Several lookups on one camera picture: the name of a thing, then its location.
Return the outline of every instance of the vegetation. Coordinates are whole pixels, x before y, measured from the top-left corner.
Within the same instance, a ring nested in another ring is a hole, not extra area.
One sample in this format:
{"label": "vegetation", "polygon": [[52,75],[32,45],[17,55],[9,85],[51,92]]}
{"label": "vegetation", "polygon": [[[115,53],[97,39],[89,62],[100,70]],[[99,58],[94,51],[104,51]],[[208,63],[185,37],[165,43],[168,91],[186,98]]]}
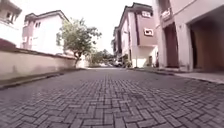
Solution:
{"label": "vegetation", "polygon": [[64,42],[64,50],[73,52],[76,66],[81,56],[88,55],[93,44],[96,44],[93,38],[99,38],[101,35],[96,27],[88,27],[83,19],[65,21],[57,34],[57,43],[61,45]]}
{"label": "vegetation", "polygon": [[92,64],[107,63],[113,58],[114,56],[111,55],[106,49],[104,49],[103,51],[93,51],[93,53],[91,54]]}

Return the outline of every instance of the balcony railing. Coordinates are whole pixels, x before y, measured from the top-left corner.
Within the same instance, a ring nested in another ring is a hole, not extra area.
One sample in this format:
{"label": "balcony railing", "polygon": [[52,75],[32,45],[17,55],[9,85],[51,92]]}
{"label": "balcony railing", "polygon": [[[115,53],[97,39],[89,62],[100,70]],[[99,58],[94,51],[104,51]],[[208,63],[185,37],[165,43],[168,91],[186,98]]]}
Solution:
{"label": "balcony railing", "polygon": [[172,18],[171,8],[168,8],[166,11],[162,12],[161,18],[163,21],[167,21]]}

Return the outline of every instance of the house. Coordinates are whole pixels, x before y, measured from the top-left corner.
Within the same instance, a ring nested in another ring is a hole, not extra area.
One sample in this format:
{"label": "house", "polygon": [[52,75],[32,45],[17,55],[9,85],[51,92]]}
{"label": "house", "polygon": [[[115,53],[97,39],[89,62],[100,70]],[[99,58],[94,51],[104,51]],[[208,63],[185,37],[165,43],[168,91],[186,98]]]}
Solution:
{"label": "house", "polygon": [[154,0],[163,69],[224,70],[223,0]]}
{"label": "house", "polygon": [[68,21],[68,18],[61,10],[26,15],[21,48],[62,55],[63,44],[57,43],[56,35],[64,20]]}
{"label": "house", "polygon": [[149,5],[133,3],[124,8],[114,30],[118,58],[127,58],[132,67],[153,66],[157,58],[153,10]]}
{"label": "house", "polygon": [[0,47],[18,47],[22,41],[21,3],[0,0]]}

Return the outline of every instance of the parked car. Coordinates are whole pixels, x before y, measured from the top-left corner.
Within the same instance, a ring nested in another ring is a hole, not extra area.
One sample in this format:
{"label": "parked car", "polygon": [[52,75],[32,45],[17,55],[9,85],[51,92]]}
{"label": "parked car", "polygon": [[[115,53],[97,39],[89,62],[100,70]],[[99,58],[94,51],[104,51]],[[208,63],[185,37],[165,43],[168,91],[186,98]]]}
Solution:
{"label": "parked car", "polygon": [[122,67],[122,62],[121,61],[118,61],[116,60],[113,64],[115,67]]}

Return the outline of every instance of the roof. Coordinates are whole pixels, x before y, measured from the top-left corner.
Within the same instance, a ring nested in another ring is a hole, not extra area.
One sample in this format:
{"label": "roof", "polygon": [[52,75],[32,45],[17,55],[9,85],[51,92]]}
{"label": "roof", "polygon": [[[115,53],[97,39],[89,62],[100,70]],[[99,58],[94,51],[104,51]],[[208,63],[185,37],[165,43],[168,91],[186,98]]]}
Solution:
{"label": "roof", "polygon": [[26,15],[25,21],[43,19],[46,17],[55,16],[55,15],[59,15],[62,19],[69,21],[68,18],[65,16],[65,14],[61,10],[50,11],[50,12],[42,13],[40,15],[30,13],[30,14]]}
{"label": "roof", "polygon": [[132,6],[125,6],[118,28],[123,25],[124,19],[128,12],[136,12],[136,11],[153,12],[153,9],[152,9],[152,6],[150,6],[150,5],[135,3],[135,2],[133,3]]}

